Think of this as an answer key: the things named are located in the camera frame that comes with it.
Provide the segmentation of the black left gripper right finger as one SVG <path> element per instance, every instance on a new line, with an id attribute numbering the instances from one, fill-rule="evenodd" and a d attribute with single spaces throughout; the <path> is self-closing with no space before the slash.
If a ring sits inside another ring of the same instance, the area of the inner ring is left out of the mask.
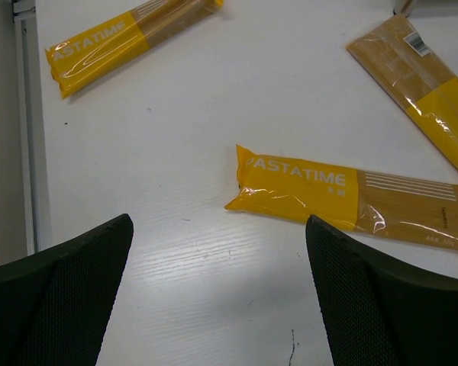
<path id="1" fill-rule="evenodd" d="M 373 249 L 321 218 L 306 244 L 335 365 L 458 365 L 458 279 Z"/>

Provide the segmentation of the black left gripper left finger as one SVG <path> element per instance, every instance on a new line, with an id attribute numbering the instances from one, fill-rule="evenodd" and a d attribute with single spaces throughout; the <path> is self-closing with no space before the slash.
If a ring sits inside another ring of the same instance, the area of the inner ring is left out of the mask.
<path id="1" fill-rule="evenodd" d="M 0 266 L 0 365 L 94 365 L 134 236 L 122 214 Z"/>

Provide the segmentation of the yellow pasta bag lower left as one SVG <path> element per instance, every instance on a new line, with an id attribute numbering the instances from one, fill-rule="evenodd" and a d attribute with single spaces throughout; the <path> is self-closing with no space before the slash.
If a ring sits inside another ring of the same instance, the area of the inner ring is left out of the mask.
<path id="1" fill-rule="evenodd" d="M 237 147 L 238 195 L 227 210 L 458 251 L 458 185 L 259 155 Z"/>

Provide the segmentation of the yellow pasta bag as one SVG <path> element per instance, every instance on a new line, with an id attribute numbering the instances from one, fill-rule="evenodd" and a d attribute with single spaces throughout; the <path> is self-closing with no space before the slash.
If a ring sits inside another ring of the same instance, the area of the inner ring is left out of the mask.
<path id="1" fill-rule="evenodd" d="M 148 1 L 46 50 L 63 99 L 220 11 L 222 1 Z"/>
<path id="2" fill-rule="evenodd" d="M 227 210 L 458 251 L 458 185 L 259 155 L 237 147 L 238 195 Z"/>

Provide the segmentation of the yellow pasta bag far left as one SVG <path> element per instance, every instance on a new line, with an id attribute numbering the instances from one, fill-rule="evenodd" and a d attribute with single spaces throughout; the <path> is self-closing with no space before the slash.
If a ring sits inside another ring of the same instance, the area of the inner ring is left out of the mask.
<path id="1" fill-rule="evenodd" d="M 220 11 L 222 1 L 148 1 L 46 50 L 63 99 Z"/>

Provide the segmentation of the yellow pasta bag barcode centre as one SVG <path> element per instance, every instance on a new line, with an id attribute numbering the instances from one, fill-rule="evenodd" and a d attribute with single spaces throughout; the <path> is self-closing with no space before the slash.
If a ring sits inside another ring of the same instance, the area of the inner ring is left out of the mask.
<path id="1" fill-rule="evenodd" d="M 397 14 L 348 52 L 458 171 L 458 76 Z"/>

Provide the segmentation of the white two-tier shelf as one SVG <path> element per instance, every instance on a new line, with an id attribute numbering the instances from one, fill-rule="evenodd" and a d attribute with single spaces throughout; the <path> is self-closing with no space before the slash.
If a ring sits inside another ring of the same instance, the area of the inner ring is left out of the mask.
<path id="1" fill-rule="evenodd" d="M 418 0 L 395 0 L 392 10 L 393 14 L 402 14 L 405 17 L 408 17 L 417 3 Z"/>

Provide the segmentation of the aluminium rail left edge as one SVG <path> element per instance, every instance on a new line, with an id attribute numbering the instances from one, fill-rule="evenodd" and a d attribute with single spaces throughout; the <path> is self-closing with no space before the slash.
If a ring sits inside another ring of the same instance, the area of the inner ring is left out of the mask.
<path id="1" fill-rule="evenodd" d="M 36 2 L 13 1 L 27 254 L 52 243 Z"/>

